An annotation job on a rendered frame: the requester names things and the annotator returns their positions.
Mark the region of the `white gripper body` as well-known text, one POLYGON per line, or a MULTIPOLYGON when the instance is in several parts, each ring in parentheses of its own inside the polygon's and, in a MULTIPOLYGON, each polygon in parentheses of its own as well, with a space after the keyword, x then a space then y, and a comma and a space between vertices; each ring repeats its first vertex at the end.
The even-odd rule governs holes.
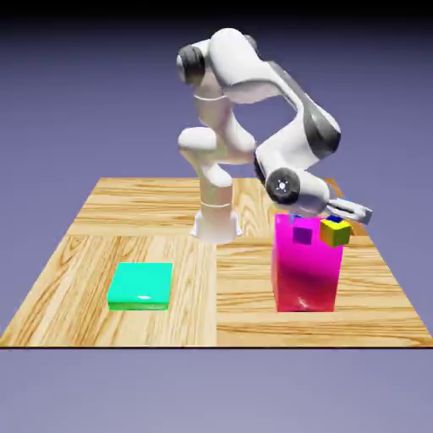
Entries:
POLYGON ((342 198, 330 199, 326 204, 326 210, 335 217, 368 225, 373 211, 361 204, 342 198))

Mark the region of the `small yellow cube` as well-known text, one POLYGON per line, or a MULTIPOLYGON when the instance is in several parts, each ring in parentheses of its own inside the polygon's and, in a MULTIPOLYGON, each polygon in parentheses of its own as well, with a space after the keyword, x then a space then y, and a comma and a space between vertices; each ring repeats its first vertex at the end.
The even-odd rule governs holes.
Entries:
POLYGON ((348 222, 322 219, 319 238, 329 247, 336 248, 349 243, 351 232, 352 226, 348 222))

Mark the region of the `large pink box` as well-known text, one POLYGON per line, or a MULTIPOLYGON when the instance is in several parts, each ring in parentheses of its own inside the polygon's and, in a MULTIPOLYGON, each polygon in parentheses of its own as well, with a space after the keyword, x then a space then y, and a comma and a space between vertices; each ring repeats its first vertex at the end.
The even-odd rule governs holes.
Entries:
POLYGON ((279 312, 331 312, 334 310, 343 247, 329 247, 320 238, 321 219, 274 219, 271 284, 279 312), (313 230, 310 245, 293 243, 293 228, 313 230))

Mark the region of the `large green box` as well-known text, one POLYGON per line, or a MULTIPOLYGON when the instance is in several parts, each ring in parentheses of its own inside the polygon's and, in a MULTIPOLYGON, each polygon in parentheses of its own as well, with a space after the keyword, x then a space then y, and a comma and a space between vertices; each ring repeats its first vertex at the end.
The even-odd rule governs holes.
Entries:
POLYGON ((167 310, 172 263, 118 263, 107 292, 109 310, 167 310))

